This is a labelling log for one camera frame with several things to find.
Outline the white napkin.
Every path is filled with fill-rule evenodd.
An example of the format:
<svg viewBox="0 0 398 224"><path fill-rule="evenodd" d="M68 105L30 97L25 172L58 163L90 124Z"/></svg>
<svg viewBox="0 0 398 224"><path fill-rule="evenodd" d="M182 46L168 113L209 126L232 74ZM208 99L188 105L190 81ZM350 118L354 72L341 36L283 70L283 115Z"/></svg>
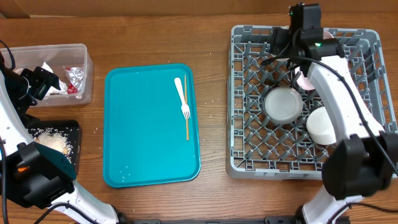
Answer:
<svg viewBox="0 0 398 224"><path fill-rule="evenodd" d="M46 62L44 62L42 64L42 68L49 71L49 72L53 72L53 70L50 68L49 65L46 64ZM60 89L56 89L55 87L51 86L48 90L48 92L46 93L46 96L50 96L50 95L66 95L67 94L67 84L62 82L61 80L59 80L59 87Z"/></svg>

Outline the red sauce packet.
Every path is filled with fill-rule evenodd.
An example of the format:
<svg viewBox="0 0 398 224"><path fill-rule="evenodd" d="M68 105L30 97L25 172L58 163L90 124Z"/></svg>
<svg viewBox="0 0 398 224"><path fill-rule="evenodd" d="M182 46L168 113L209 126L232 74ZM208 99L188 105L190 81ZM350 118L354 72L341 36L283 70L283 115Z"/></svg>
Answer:
<svg viewBox="0 0 398 224"><path fill-rule="evenodd" d="M68 93L68 94L75 94L75 93L78 93L78 89L71 83L71 84L69 84L69 86L68 86L67 93Z"/></svg>

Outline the white plastic fork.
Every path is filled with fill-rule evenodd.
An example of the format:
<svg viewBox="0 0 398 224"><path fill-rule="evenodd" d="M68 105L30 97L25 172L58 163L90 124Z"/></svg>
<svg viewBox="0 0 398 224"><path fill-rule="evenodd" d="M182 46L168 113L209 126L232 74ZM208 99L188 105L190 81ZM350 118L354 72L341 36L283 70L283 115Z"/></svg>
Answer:
<svg viewBox="0 0 398 224"><path fill-rule="evenodd" d="M186 101L185 101L185 95L183 92L183 88L182 88L182 82L181 79L179 79L178 77L174 79L174 83L175 83L175 87L177 89L178 95L180 97L180 101L181 101L181 110L183 113L183 116L185 119L190 119L190 108L187 105Z"/></svg>

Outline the white paper cup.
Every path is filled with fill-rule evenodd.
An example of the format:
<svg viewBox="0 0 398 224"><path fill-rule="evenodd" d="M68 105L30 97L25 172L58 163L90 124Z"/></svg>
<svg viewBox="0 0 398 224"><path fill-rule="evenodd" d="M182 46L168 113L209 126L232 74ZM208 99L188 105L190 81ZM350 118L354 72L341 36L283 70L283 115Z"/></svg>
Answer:
<svg viewBox="0 0 398 224"><path fill-rule="evenodd" d="M281 58L281 57L277 58L277 57L275 57L274 60L279 61L279 62L284 62L284 61L287 61L288 59L289 59L288 57L286 57L286 58Z"/></svg>

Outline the white bowl with peanuts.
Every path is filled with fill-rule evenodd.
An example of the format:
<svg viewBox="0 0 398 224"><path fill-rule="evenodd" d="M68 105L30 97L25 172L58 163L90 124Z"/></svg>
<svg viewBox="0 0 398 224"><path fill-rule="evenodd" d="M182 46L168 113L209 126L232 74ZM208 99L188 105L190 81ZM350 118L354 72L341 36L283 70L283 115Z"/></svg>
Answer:
<svg viewBox="0 0 398 224"><path fill-rule="evenodd" d="M335 131L324 106L309 114L306 128L311 139L317 144L329 145L336 142Z"/></svg>

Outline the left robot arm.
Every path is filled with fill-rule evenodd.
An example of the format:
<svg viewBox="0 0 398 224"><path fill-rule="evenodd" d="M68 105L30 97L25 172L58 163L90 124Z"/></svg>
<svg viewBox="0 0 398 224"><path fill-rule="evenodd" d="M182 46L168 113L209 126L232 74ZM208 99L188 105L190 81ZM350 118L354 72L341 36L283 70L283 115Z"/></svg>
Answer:
<svg viewBox="0 0 398 224"><path fill-rule="evenodd" d="M54 73L36 67L14 72L1 62L1 196L2 216L8 222L7 201L22 207L45 209L41 222L56 210L77 223L130 223L114 206L90 194L76 180L73 165L59 151L31 137L26 125L36 121L26 114L51 87L58 89Z"/></svg>

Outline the orange carrot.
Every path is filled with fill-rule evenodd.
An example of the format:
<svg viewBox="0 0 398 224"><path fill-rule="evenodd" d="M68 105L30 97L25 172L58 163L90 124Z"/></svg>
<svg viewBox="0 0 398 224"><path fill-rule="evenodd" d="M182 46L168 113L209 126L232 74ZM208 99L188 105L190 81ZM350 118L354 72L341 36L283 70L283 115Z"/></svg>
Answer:
<svg viewBox="0 0 398 224"><path fill-rule="evenodd" d="M29 167L19 167L17 169L18 172L24 172L25 170L27 170Z"/></svg>

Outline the wooden chopstick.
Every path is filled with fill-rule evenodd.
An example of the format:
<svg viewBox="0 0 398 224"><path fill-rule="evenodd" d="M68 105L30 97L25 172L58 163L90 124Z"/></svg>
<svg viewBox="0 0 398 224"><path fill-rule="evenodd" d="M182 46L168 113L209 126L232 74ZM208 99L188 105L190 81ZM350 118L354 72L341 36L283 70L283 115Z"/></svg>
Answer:
<svg viewBox="0 0 398 224"><path fill-rule="evenodd" d="M185 103L188 104L187 101L187 76L184 75L184 96L185 96ZM189 141L189 120L186 119L186 134L187 134L187 141Z"/></svg>

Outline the white round plate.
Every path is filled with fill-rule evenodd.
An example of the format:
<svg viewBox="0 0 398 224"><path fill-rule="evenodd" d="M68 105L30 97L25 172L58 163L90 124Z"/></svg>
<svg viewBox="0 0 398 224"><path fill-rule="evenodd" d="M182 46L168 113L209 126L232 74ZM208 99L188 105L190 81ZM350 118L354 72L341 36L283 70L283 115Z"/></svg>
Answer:
<svg viewBox="0 0 398 224"><path fill-rule="evenodd" d="M330 32L328 32L327 30L324 30L323 38L324 39L332 39L333 35ZM295 69L295 74L298 75L297 85L300 88L302 88L303 90L306 90L306 91L315 89L315 87L310 83L309 79L303 75L302 71L299 68Z"/></svg>

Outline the aluminium foil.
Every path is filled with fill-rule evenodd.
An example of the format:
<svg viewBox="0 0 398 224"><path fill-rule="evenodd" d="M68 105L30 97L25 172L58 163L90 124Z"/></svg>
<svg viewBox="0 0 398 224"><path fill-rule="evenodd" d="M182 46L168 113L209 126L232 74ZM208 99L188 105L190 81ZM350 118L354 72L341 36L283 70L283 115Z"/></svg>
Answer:
<svg viewBox="0 0 398 224"><path fill-rule="evenodd" d="M80 91L83 85L84 72L83 67L63 67L70 84Z"/></svg>

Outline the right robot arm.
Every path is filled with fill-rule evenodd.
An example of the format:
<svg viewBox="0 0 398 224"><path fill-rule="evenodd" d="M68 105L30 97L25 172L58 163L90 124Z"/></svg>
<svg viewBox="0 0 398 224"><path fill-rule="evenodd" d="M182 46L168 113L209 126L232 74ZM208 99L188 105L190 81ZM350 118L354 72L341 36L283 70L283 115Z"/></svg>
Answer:
<svg viewBox="0 0 398 224"><path fill-rule="evenodd" d="M397 174L397 134L385 132L369 112L349 72L337 39L326 39L318 4L289 9L288 29L276 27L269 38L271 58L299 68L320 95L331 119L336 149L322 168L323 185L299 207L291 223L348 223L344 212L365 197L385 190Z"/></svg>

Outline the grey bowl with rice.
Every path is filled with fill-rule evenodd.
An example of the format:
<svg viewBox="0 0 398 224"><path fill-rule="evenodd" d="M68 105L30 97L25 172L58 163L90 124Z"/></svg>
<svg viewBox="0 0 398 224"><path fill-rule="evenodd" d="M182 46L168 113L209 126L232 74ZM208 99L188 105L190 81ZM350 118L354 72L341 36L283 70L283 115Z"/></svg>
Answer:
<svg viewBox="0 0 398 224"><path fill-rule="evenodd" d="M302 97L293 88L280 86L266 95L262 110L274 124L288 124L300 116L303 110Z"/></svg>

